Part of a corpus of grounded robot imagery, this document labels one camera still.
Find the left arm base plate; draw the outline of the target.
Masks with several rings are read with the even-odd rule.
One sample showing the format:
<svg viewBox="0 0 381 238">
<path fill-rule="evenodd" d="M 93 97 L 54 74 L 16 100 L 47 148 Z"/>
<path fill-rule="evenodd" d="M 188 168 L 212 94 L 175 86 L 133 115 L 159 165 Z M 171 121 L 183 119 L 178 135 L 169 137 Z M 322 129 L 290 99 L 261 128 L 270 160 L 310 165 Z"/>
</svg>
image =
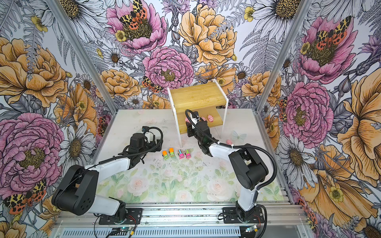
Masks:
<svg viewBox="0 0 381 238">
<path fill-rule="evenodd" d="M 101 215 L 100 225 L 139 225 L 142 218 L 142 208 L 126 208 L 116 215 Z"/>
</svg>

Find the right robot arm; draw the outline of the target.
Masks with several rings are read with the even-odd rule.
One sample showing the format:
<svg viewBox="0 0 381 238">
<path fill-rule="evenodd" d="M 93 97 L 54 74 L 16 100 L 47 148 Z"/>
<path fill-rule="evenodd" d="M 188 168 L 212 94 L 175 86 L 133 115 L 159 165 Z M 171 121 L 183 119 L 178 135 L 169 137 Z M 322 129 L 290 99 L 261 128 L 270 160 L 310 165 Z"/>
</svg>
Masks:
<svg viewBox="0 0 381 238">
<path fill-rule="evenodd" d="M 260 147 L 251 144 L 234 146 L 224 144 L 211 136 L 207 122 L 196 124 L 187 122 L 188 137 L 197 139 L 205 155 L 224 159 L 231 163 L 235 176 L 241 185 L 241 194 L 236 202 L 236 217 L 241 222 L 248 222 L 254 215 L 260 185 L 265 182 L 269 170 L 257 150 L 265 153 Z"/>
</svg>

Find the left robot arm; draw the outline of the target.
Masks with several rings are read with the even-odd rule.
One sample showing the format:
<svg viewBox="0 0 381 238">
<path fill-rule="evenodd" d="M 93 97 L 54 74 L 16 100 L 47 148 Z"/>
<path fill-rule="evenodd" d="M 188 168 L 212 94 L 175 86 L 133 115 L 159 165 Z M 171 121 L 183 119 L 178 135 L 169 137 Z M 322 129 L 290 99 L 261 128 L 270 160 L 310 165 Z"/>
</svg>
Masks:
<svg viewBox="0 0 381 238">
<path fill-rule="evenodd" d="M 117 156 L 93 165 L 73 165 L 52 197 L 52 204 L 75 215 L 94 213 L 112 216 L 118 220 L 126 218 L 126 204 L 116 198 L 96 194 L 100 182 L 118 173 L 134 168 L 145 156 L 161 150 L 163 135 L 155 136 L 151 128 L 131 136 L 130 143 Z"/>
</svg>

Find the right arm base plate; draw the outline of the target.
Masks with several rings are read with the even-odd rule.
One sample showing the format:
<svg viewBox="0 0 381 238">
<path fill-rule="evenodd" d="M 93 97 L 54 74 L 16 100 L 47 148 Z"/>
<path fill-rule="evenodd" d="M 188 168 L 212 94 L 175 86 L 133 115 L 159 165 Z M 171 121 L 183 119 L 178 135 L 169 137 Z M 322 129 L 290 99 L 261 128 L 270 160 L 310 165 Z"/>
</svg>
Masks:
<svg viewBox="0 0 381 238">
<path fill-rule="evenodd" d="M 265 222 L 264 215 L 263 210 L 259 207 L 254 207 L 250 211 L 244 211 L 241 208 L 223 207 L 219 218 L 222 218 L 225 224 L 263 224 Z"/>
</svg>

